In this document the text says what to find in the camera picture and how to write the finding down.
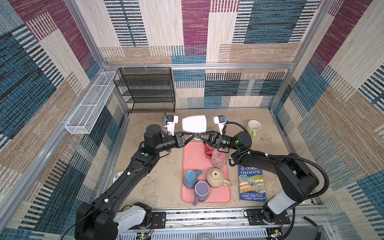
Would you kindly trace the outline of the white ceramic mug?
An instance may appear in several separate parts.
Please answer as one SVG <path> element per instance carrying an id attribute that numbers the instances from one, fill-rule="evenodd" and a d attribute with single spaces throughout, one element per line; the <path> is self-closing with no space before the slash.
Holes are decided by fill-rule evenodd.
<path id="1" fill-rule="evenodd" d="M 205 133 L 207 131 L 207 119 L 204 115 L 189 116 L 182 119 L 182 129 L 187 133 Z"/>

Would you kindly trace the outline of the red ceramic mug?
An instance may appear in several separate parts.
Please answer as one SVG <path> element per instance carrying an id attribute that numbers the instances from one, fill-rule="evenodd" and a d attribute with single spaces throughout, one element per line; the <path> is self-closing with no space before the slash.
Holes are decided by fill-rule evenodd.
<path id="1" fill-rule="evenodd" d="M 207 159 L 211 159 L 212 158 L 212 154 L 213 154 L 213 151 L 214 151 L 214 148 L 208 144 L 204 144 L 205 148 L 204 148 L 204 152 L 205 152 L 205 156 Z"/>

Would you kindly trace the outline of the light green ceramic mug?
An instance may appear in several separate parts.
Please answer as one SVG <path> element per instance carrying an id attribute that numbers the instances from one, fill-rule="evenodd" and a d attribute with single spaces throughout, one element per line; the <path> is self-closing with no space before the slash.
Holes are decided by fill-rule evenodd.
<path id="1" fill-rule="evenodd" d="M 251 138 L 255 138 L 258 131 L 261 129 L 262 125 L 257 120 L 250 120 L 247 125 L 247 131 L 250 134 Z"/>

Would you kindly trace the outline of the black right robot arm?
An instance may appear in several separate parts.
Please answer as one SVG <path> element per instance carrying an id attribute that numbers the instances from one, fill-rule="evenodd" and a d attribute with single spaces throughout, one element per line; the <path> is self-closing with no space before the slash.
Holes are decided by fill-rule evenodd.
<path id="1" fill-rule="evenodd" d="M 275 156 L 253 151 L 252 138 L 247 132 L 229 137 L 211 131 L 197 134 L 197 137 L 215 149 L 234 150 L 230 157 L 232 165 L 258 168 L 278 177 L 282 189 L 264 204 L 262 210 L 268 224 L 277 222 L 278 215 L 306 200 L 319 185 L 319 179 L 308 167 L 307 160 L 301 160 L 296 154 Z"/>

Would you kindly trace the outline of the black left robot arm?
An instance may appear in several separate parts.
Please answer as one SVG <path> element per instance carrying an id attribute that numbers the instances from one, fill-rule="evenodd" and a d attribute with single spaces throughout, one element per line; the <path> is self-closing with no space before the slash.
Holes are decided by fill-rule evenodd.
<path id="1" fill-rule="evenodd" d="M 160 160 L 160 153 L 186 146 L 194 133 L 177 132 L 167 135 L 161 126 L 146 128 L 144 140 L 131 158 L 126 170 L 91 204 L 82 203 L 76 213 L 76 240 L 114 240 L 119 235 L 117 212 L 136 185 L 148 175 Z"/>

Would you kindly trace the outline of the pink patterned glass mug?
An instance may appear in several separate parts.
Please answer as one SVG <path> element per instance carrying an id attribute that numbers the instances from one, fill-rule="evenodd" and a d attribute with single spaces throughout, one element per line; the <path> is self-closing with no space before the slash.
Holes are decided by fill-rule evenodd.
<path id="1" fill-rule="evenodd" d="M 218 149 L 212 151 L 211 165 L 213 168 L 222 169 L 228 160 L 228 154 L 222 153 Z"/>

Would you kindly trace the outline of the blue ceramic mug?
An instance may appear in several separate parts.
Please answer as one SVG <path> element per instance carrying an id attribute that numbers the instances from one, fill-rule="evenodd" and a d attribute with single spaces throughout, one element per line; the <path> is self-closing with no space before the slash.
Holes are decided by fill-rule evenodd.
<path id="1" fill-rule="evenodd" d="M 184 186 L 189 190 L 193 189 L 198 182 L 198 177 L 200 177 L 202 173 L 202 171 L 187 171 L 184 175 Z"/>

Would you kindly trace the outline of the beige speckled ceramic mug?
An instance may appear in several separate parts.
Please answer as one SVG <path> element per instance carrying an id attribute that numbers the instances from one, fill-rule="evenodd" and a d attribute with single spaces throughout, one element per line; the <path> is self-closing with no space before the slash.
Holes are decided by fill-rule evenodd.
<path id="1" fill-rule="evenodd" d="M 231 183 L 225 179 L 224 173 L 218 168 L 212 168 L 208 170 L 207 175 L 207 183 L 212 188 L 220 188 L 222 186 L 230 187 Z"/>

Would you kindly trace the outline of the purple ceramic mug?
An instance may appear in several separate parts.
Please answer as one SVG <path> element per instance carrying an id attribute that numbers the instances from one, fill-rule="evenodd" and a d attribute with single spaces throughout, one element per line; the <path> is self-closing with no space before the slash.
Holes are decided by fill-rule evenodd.
<path id="1" fill-rule="evenodd" d="M 195 199 L 193 205 L 196 206 L 199 202 L 207 200 L 210 194 L 210 186 L 205 181 L 199 181 L 195 185 Z"/>

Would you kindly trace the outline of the blue treehouse paperback book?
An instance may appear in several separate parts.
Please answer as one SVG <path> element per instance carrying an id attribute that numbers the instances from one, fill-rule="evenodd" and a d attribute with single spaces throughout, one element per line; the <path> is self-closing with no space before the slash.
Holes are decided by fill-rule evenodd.
<path id="1" fill-rule="evenodd" d="M 238 166 L 238 174 L 240 200 L 265 203 L 267 196 L 263 171 L 254 167 Z"/>

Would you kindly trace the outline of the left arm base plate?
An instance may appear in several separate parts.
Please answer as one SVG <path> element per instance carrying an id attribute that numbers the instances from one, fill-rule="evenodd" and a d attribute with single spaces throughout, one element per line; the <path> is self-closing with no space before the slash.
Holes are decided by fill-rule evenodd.
<path id="1" fill-rule="evenodd" d="M 164 229 L 166 224 L 166 212 L 152 212 L 150 217 L 147 217 L 144 223 L 145 230 Z"/>

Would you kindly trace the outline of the aluminium front rail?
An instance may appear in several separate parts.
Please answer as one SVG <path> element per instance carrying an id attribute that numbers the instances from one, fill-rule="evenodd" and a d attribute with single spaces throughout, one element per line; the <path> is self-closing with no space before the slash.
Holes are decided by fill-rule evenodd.
<path id="1" fill-rule="evenodd" d="M 115 240 L 339 240 L 340 234 L 323 206 L 301 206 L 287 211 L 291 223 L 250 226 L 247 209 L 194 208 L 153 209 L 166 212 L 164 229 L 145 230 L 136 207 L 118 213 L 120 227 Z"/>

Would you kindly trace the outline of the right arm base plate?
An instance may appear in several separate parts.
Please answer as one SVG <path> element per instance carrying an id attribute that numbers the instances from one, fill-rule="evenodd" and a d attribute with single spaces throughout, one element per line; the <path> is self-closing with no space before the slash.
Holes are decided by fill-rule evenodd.
<path id="1" fill-rule="evenodd" d="M 283 211 L 282 213 L 277 215 L 270 210 L 247 209 L 243 213 L 244 216 L 248 219 L 250 226 L 281 225 L 282 223 L 284 225 L 289 225 L 291 223 L 287 211 Z"/>

